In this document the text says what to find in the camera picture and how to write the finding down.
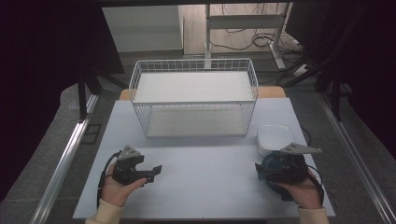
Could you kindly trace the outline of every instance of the sleeve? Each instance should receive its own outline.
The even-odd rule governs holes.
[[[300,224],[329,224],[325,208],[303,209],[299,208]]]
[[[93,217],[85,220],[85,224],[117,224],[123,207],[117,207],[111,203],[100,200],[98,211]]]

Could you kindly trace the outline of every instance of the human hand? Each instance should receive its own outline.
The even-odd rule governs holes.
[[[111,175],[113,174],[115,163],[112,163],[107,171],[105,184],[103,185],[102,200],[107,203],[111,203],[118,207],[125,205],[128,196],[136,189],[144,186],[147,183],[146,178],[138,179],[130,185],[122,185],[115,181]]]
[[[316,178],[310,170],[308,170],[308,173]],[[310,179],[307,178],[303,182],[297,184],[276,184],[286,189],[300,207],[304,209],[319,209],[322,207],[320,204],[319,192]]]

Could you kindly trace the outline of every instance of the finger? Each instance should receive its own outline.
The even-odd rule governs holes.
[[[317,177],[314,175],[314,173],[312,173],[311,169],[308,169],[308,173],[309,173],[310,175],[312,175],[315,179],[317,179]]]
[[[285,184],[285,183],[276,183],[278,186],[284,188],[284,189],[289,189],[290,188],[290,184]]]
[[[125,190],[125,193],[130,194],[132,191],[141,188],[143,185],[145,185],[148,182],[146,178],[141,178],[136,180],[134,183],[122,187],[123,190]]]
[[[111,164],[108,166],[108,170],[107,170],[106,175],[112,175],[112,174],[113,174],[113,170],[114,170],[114,166],[115,166],[115,165],[116,165],[116,163],[113,162],[113,163],[111,163]]]

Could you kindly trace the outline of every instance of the wooden tabletop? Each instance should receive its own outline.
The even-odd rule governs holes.
[[[258,98],[285,98],[286,94],[283,88],[278,86],[259,87]],[[129,91],[123,90],[120,95],[120,100],[129,100]]]

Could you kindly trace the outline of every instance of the wire basket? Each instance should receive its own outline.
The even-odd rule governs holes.
[[[146,137],[245,136],[257,88],[250,59],[138,61],[129,93]]]

